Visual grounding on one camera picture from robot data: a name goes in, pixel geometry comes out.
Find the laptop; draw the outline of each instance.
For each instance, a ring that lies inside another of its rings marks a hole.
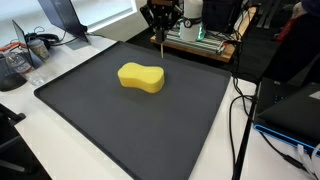
[[[278,92],[284,97],[278,98],[278,102],[273,100],[275,103],[263,110],[266,103],[262,91],[272,89],[265,85],[270,85],[270,81],[261,83],[254,129],[294,147],[301,144],[312,153],[320,143],[320,84],[311,83],[299,89],[279,85]]]

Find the window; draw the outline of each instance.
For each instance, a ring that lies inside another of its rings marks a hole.
[[[71,0],[81,24],[89,32],[96,31],[114,21],[136,12],[135,0]],[[25,33],[33,32],[37,26],[52,27],[42,11],[38,0],[0,0],[0,45],[16,39],[12,26],[15,20]]]

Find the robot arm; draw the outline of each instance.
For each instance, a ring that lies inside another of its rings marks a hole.
[[[179,0],[147,0],[140,12],[149,26],[156,30],[156,41],[160,44],[166,39],[166,31],[172,29],[183,14]]]

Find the computer monitor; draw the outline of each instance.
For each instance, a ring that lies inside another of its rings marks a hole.
[[[38,0],[38,2],[51,24],[79,39],[89,42],[84,26],[81,25],[70,0]]]
[[[204,28],[231,34],[243,0],[203,0],[202,22]]]

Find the white table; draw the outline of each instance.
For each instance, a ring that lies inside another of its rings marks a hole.
[[[91,46],[75,51],[65,45],[53,47],[50,51],[51,58],[39,69],[46,80],[54,79],[115,43],[101,37],[89,39]],[[239,86],[244,94],[253,94],[256,88],[253,83],[242,80]],[[16,90],[1,93],[0,98],[1,103],[12,111],[27,116],[15,128],[52,179],[132,179],[73,126],[38,100],[33,95],[35,89],[36,87],[26,83]],[[230,82],[190,179],[231,179],[228,110],[236,96],[238,94]],[[234,104],[232,116],[234,143],[238,152],[247,122],[241,101]]]

